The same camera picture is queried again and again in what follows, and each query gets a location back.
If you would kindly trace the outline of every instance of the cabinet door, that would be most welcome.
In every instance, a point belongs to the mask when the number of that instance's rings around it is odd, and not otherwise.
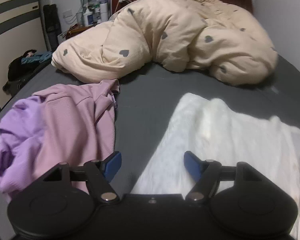
[[[9,64],[29,49],[46,51],[38,0],[0,0],[0,107],[11,98],[2,90]]]

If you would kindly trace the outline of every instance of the white bottle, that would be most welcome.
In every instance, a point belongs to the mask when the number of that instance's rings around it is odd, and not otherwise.
[[[83,14],[84,26],[93,25],[93,12],[87,7],[86,12]]]

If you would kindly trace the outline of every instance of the bottle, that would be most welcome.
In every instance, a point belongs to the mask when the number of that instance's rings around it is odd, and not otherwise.
[[[93,22],[98,23],[98,20],[100,20],[100,5],[96,3],[94,6]]]
[[[93,25],[93,12],[87,7],[86,12],[83,14],[84,26],[88,27]]]
[[[102,22],[108,21],[109,16],[108,16],[108,4],[107,3],[100,4],[100,16],[101,16]]]

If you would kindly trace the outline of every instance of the beige comforter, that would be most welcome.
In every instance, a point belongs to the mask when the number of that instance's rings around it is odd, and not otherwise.
[[[256,84],[277,52],[245,9],[220,0],[138,0],[62,44],[52,64],[86,83],[116,79],[153,60],[170,71],[209,68],[232,85]]]

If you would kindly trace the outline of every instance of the mattress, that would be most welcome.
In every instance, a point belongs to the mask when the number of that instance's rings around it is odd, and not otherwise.
[[[232,87],[199,71],[171,73],[154,62],[119,81],[115,150],[122,153],[122,167],[111,182],[119,195],[132,190],[160,142],[178,101],[187,92],[209,100],[220,98],[232,110],[257,118],[277,115],[282,122],[300,128],[300,72],[282,57],[274,75],[258,86]],[[5,106],[0,119],[18,99],[58,83],[82,84],[72,75],[48,65]],[[3,212],[6,208],[7,203],[0,194],[3,240],[13,235]]]

